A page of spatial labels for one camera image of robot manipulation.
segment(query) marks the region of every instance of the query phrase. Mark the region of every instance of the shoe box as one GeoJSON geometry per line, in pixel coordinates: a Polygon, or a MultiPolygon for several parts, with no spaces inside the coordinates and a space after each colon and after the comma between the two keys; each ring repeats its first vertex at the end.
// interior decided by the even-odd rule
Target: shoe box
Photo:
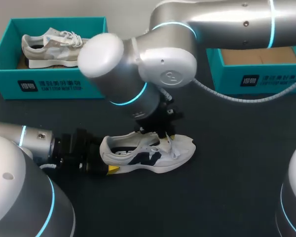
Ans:
{"type": "Polygon", "coordinates": [[[279,93],[296,82],[296,47],[206,51],[219,93],[279,93]]]}
{"type": "Polygon", "coordinates": [[[0,41],[0,93],[4,99],[103,98],[77,67],[29,69],[22,53],[23,35],[41,36],[50,27],[75,32],[82,38],[107,32],[105,17],[10,19],[0,41]]]}

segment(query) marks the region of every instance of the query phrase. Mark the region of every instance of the white cable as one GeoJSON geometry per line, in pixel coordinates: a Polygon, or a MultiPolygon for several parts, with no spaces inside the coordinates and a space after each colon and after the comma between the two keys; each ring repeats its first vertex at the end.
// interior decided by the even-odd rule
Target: white cable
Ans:
{"type": "Polygon", "coordinates": [[[229,100],[229,101],[232,101],[232,102],[238,102],[238,103],[263,103],[263,102],[268,102],[268,101],[271,101],[271,100],[275,100],[275,99],[278,99],[288,93],[290,93],[291,91],[295,90],[296,89],[296,82],[291,85],[290,87],[288,87],[287,89],[283,90],[282,92],[278,93],[278,94],[275,94],[275,95],[272,95],[272,96],[269,96],[269,97],[266,97],[266,98],[263,98],[263,99],[256,99],[256,100],[243,100],[243,99],[237,99],[237,98],[233,98],[233,97],[230,97],[230,96],[226,96],[226,95],[223,95],[223,94],[220,94],[218,93],[217,91],[214,91],[210,88],[208,88],[207,86],[203,85],[202,83],[200,83],[197,79],[193,79],[193,82],[195,84],[197,84],[199,87],[205,89],[206,91],[222,98],[222,99],[225,99],[225,100],[229,100]]]}
{"type": "Polygon", "coordinates": [[[163,89],[162,87],[160,87],[160,86],[157,86],[157,88],[159,89],[159,91],[166,97],[166,99],[168,100],[168,101],[171,101],[173,98],[172,98],[172,96],[165,90],[165,89],[163,89]]]}
{"type": "Polygon", "coordinates": [[[40,166],[41,169],[45,169],[45,168],[55,169],[56,167],[57,167],[57,165],[55,165],[55,164],[42,164],[40,166]]]}

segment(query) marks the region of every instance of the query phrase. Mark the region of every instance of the shoe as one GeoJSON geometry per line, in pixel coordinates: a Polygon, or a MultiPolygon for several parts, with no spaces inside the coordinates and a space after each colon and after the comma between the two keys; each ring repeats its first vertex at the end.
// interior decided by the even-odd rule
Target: shoe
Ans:
{"type": "Polygon", "coordinates": [[[74,32],[57,31],[53,28],[42,36],[23,35],[22,50],[29,60],[29,68],[47,68],[55,65],[76,67],[77,58],[88,39],[74,32]]]}
{"type": "Polygon", "coordinates": [[[155,133],[132,132],[125,136],[105,137],[100,145],[104,163],[119,166],[116,173],[127,173],[135,169],[148,169],[165,173],[187,162],[195,152],[193,140],[175,135],[172,140],[159,139],[155,133]]]}

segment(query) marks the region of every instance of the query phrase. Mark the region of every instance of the blue led ring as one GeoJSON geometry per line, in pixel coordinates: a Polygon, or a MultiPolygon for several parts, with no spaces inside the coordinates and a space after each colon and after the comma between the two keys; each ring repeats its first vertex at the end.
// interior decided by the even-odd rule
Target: blue led ring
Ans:
{"type": "Polygon", "coordinates": [[[176,21],[164,22],[164,23],[161,23],[161,24],[155,26],[152,30],[155,30],[155,29],[157,29],[159,27],[166,26],[166,25],[180,25],[180,26],[184,26],[184,27],[188,28],[190,31],[192,31],[193,34],[194,34],[194,36],[195,36],[195,38],[197,39],[196,32],[191,28],[191,26],[189,26],[187,24],[184,24],[182,22],[176,22],[176,21]]]}
{"type": "Polygon", "coordinates": [[[292,225],[292,223],[288,219],[288,217],[286,215],[286,212],[284,210],[283,201],[282,201],[282,190],[283,190],[283,185],[282,185],[282,188],[281,188],[281,206],[282,206],[282,210],[283,210],[284,216],[286,217],[286,220],[288,221],[288,223],[290,224],[290,226],[292,227],[292,229],[296,232],[296,228],[292,225]]]}
{"type": "Polygon", "coordinates": [[[47,216],[47,219],[46,219],[43,227],[41,228],[41,230],[39,231],[39,233],[35,237],[40,237],[41,234],[43,234],[43,231],[46,229],[46,226],[48,225],[48,222],[49,222],[49,220],[51,218],[51,214],[53,213],[54,206],[55,206],[55,190],[54,190],[54,186],[53,186],[53,183],[51,182],[49,177],[48,177],[48,180],[50,182],[51,191],[52,191],[51,207],[50,207],[49,214],[47,216]]]}
{"type": "Polygon", "coordinates": [[[127,102],[125,102],[125,103],[121,103],[121,104],[114,103],[114,102],[112,102],[112,101],[110,101],[110,102],[111,102],[112,104],[114,104],[114,105],[118,105],[118,106],[128,105],[128,104],[130,104],[130,103],[133,103],[135,100],[137,100],[137,99],[143,94],[143,92],[145,91],[146,87],[147,87],[147,82],[145,83],[145,85],[144,85],[143,89],[141,90],[141,92],[139,92],[139,94],[138,94],[135,98],[131,99],[130,101],[127,101],[127,102]]]}
{"type": "Polygon", "coordinates": [[[274,0],[270,0],[270,6],[271,6],[271,36],[270,36],[270,43],[268,44],[267,48],[271,48],[274,43],[274,37],[275,37],[275,6],[274,6],[274,0]]]}
{"type": "Polygon", "coordinates": [[[26,126],[24,125],[23,128],[22,128],[22,133],[21,133],[21,138],[20,138],[19,147],[21,147],[22,144],[23,144],[23,139],[24,139],[24,135],[25,135],[25,130],[26,130],[26,126]]]}

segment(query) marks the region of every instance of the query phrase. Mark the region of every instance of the robotic arm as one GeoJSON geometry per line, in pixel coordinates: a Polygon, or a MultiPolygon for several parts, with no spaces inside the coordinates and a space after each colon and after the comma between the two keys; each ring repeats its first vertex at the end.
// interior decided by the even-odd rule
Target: robotic arm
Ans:
{"type": "Polygon", "coordinates": [[[149,31],[121,40],[114,34],[92,38],[78,66],[110,102],[147,132],[174,135],[160,87],[182,87],[196,75],[198,47],[254,49],[296,45],[296,0],[161,2],[149,31]]]}

